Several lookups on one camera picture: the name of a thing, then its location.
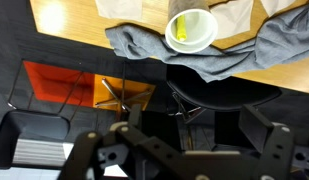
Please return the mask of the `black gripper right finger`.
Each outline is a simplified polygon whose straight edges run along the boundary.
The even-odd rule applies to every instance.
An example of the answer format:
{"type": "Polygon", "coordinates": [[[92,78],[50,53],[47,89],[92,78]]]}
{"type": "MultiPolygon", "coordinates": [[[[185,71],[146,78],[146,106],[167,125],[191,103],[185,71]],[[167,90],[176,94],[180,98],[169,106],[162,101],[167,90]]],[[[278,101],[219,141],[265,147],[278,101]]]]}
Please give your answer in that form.
{"type": "Polygon", "coordinates": [[[239,129],[260,153],[254,180],[292,180],[292,168],[309,175],[309,128],[271,122],[244,105],[239,129]]]}

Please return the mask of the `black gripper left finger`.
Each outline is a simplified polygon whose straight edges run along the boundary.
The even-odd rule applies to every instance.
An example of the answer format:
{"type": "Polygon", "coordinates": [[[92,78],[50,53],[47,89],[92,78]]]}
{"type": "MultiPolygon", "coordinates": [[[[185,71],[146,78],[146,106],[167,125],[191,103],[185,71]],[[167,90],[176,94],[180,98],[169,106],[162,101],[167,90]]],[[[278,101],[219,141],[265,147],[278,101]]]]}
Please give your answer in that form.
{"type": "Polygon", "coordinates": [[[180,138],[176,120],[164,113],[133,107],[126,120],[108,134],[80,135],[57,180],[108,180],[105,170],[117,165],[128,180],[177,180],[180,138]]]}

